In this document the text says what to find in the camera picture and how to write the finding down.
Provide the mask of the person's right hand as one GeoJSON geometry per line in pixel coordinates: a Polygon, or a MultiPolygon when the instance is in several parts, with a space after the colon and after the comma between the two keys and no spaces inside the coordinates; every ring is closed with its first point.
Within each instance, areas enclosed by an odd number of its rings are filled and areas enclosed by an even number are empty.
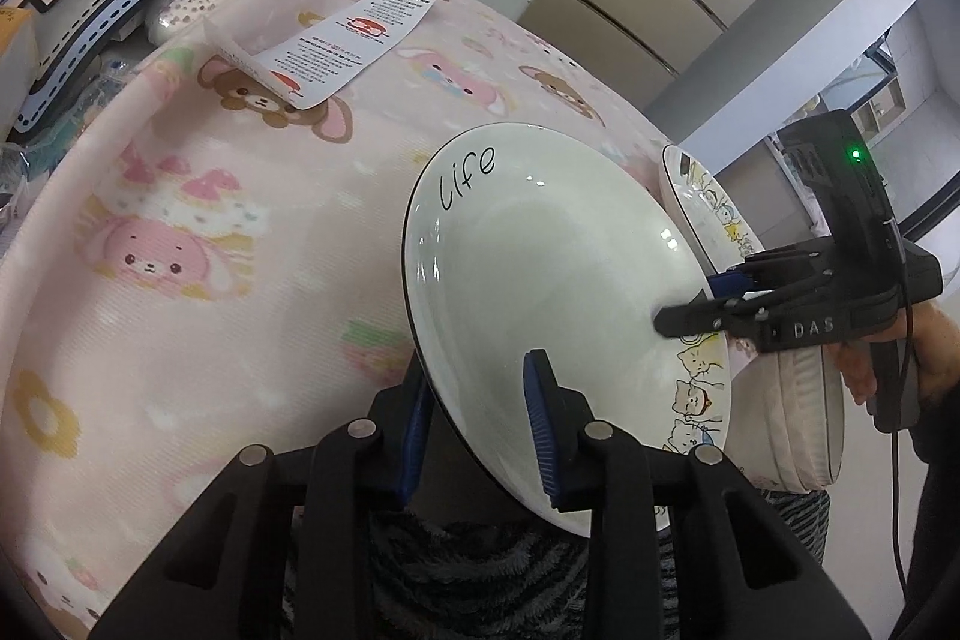
{"type": "Polygon", "coordinates": [[[958,323],[934,302],[901,310],[887,330],[862,341],[828,344],[827,353],[843,375],[854,403],[864,404],[880,388],[873,347],[895,347],[895,364],[908,362],[916,381],[919,419],[911,429],[913,447],[924,463],[946,463],[958,455],[958,323]]]}

